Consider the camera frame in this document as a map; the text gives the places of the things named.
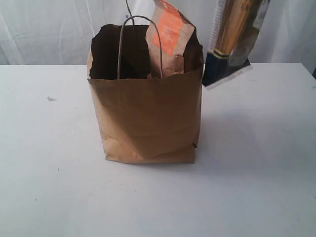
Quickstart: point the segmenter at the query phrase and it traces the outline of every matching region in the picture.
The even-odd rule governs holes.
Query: table surface
[[[301,64],[203,89],[195,164],[105,161],[85,65],[0,78],[0,236],[316,236],[316,80]]]

